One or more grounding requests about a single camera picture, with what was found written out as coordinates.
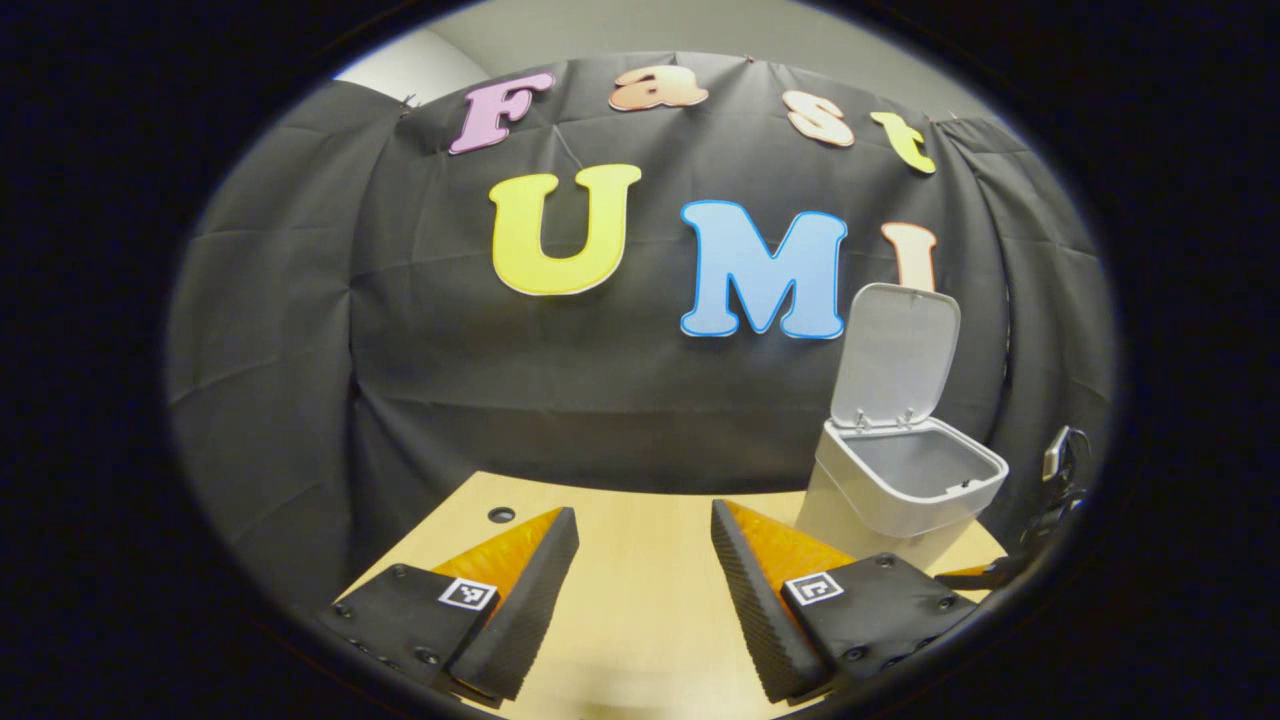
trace blue letter m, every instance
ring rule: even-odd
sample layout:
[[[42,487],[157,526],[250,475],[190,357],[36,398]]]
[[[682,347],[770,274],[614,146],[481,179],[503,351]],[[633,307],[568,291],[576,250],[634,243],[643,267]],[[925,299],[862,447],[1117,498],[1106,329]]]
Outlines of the blue letter m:
[[[792,293],[782,332],[791,337],[832,338],[845,331],[836,314],[836,254],[849,228],[826,213],[800,213],[776,254],[746,210],[736,202],[690,202],[680,217],[698,232],[698,288],[694,310],[680,320],[691,336],[721,337],[737,331],[728,311],[730,287],[746,310],[751,329],[763,333]]]

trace wooden table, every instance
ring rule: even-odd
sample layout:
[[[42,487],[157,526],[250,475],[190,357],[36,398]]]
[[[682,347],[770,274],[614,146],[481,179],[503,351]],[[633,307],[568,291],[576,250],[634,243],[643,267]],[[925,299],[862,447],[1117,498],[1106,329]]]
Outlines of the wooden table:
[[[804,492],[650,495],[476,473],[343,594],[392,564],[430,569],[570,506],[580,547],[538,660],[518,700],[497,711],[475,707],[512,720],[778,717],[803,706],[772,705],[760,688],[710,542],[716,497],[791,524]],[[498,506],[515,510],[515,520],[489,520]],[[924,570],[972,568],[1001,555],[1004,548],[972,523]],[[961,594],[980,600],[986,592]]]

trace black cloth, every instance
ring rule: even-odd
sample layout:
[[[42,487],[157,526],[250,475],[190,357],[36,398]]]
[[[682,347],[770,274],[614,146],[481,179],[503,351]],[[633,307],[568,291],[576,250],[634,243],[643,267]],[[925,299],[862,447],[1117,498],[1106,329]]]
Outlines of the black cloth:
[[[668,63],[710,97],[608,106],[617,76]],[[1061,423],[1098,454],[1115,383],[1102,265],[1066,193],[1007,131],[934,123],[744,58],[627,54],[509,77],[540,69],[556,86],[511,135],[456,156],[445,149],[470,88],[404,113],[330,82],[262,136],[198,223],[170,316],[175,438],[210,519],[274,596],[330,600],[476,470],[646,492],[803,489],[844,338],[791,338],[777,320],[763,334],[744,323],[685,336],[696,241],[680,209],[695,200],[741,204],[771,250],[799,213],[842,218],[842,316],[864,284],[896,282],[882,223],[938,237],[937,290],[963,322],[934,415],[1010,461],[983,515],[1002,542],[1028,519]],[[832,100],[855,145],[796,132],[786,90]],[[908,168],[870,111],[920,129],[937,173]],[[644,173],[617,272],[576,296],[506,287],[489,188],[556,174],[543,247],[568,256],[586,236],[573,176],[609,163]],[[736,296],[730,309],[742,315]]]

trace open lid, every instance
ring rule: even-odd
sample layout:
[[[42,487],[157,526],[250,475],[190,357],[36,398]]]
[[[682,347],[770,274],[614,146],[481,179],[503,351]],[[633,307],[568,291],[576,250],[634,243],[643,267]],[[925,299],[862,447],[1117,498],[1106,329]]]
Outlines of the open lid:
[[[960,305],[946,295],[888,283],[858,291],[831,398],[842,427],[892,427],[928,418],[947,384]]]

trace letter u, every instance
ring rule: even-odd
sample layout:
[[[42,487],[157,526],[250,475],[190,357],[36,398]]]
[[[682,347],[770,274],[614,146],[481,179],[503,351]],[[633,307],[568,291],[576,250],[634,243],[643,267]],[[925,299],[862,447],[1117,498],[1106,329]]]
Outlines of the letter u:
[[[493,269],[525,295],[576,295],[607,281],[622,263],[627,233],[627,187],[640,179],[635,165],[594,165],[573,178],[588,196],[586,245],[572,258],[543,254],[543,205],[559,181],[521,176],[493,186]]]

